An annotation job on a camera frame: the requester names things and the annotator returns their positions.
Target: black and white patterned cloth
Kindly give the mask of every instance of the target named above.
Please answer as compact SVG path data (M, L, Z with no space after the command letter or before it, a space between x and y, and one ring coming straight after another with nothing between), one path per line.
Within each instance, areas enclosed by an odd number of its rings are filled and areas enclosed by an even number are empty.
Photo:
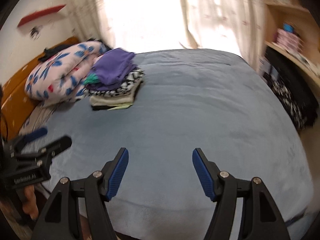
M117 97L123 95L129 95L134 84L142 79L144 76L144 70L142 68L134 68L132 72L125 76L121 86L115 90L110 91L95 91L84 89L83 93L89 96L103 96L103 97Z
M296 129L304 129L307 122L307 117L302 114L303 109L293 99L291 92L285 86L283 80L281 78L278 78L278 80L271 78L270 82L271 90L290 116Z

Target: stack of folded clothes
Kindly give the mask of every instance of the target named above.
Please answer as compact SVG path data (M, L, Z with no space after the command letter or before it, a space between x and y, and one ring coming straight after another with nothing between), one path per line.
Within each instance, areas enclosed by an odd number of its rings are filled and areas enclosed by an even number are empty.
M135 54L121 48L97 58L84 80L84 94L93 110L123 109L133 105L144 71L132 62Z

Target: white wall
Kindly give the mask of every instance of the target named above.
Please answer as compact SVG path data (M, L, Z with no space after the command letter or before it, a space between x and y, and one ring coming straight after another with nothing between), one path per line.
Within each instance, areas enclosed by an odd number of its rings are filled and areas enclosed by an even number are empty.
M20 0L15 6L0 30L0 83L8 81L18 69L43 52L45 47L52 47L73 35L65 8L59 13L49 14L17 28L24 16L59 4L64 4L64 0ZM40 37L32 40L29 32L39 25L43 26Z

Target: human hand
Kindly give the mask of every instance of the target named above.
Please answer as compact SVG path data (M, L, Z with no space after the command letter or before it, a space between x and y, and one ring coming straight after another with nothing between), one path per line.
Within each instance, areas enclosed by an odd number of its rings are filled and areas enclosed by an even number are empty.
M39 216L39 211L36 203L35 187L33 185L24 188L24 195L27 201L23 203L23 211L30 215L31 219L37 219Z

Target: light blue blanket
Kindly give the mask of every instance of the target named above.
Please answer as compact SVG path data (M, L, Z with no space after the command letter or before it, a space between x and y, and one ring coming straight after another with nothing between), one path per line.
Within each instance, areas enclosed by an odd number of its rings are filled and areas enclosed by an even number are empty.
M200 147L236 178L262 178L285 220L308 205L313 186L299 136L243 59L196 49L142 53L134 61L146 76L132 107L94 112L85 98L49 119L48 135L33 149L64 134L73 144L54 159L48 190L61 177L101 169L126 147L127 170L107 203L114 229L143 240L200 240L215 207L192 165L192 151ZM237 239L241 202L231 239ZM85 213L84 201L80 206Z

